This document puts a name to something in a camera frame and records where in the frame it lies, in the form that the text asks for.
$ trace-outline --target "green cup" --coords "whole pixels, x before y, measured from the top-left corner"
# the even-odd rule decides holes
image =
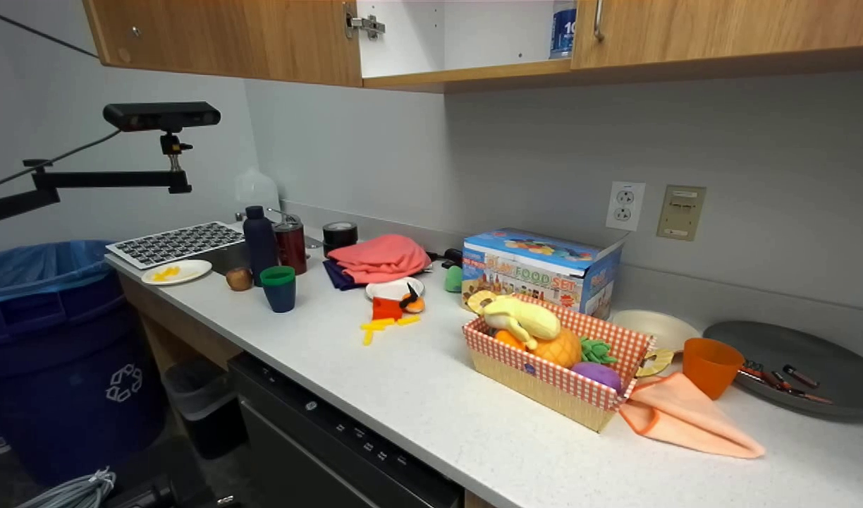
[[[261,284],[266,289],[268,308],[287,312],[297,303],[297,270],[293,264],[270,264],[261,270]]]

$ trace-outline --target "trash bag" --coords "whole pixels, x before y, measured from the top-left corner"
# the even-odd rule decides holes
[[[104,240],[74,240],[0,250],[0,301],[72,289],[110,277],[104,244]]]

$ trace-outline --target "dish rack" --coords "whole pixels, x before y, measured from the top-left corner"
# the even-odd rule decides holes
[[[158,233],[110,243],[121,261],[146,270],[175,260],[208,257],[213,250],[242,244],[242,232],[230,223],[197,223]]]

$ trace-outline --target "pink napkin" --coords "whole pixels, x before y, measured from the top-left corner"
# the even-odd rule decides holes
[[[334,257],[354,282],[390,282],[430,268],[430,253],[412,236],[385,233],[368,243],[337,248]]]
[[[765,456],[765,446],[730,426],[716,402],[684,371],[637,382],[622,415],[637,435],[651,440],[708,453]]]

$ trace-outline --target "cabinet handle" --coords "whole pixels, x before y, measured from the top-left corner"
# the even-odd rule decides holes
[[[595,40],[605,45],[605,0],[595,0]]]
[[[380,40],[385,35],[385,21],[376,18],[376,13],[371,17],[359,17],[359,13],[347,13],[347,34],[359,35],[359,31],[365,31],[371,40]]]

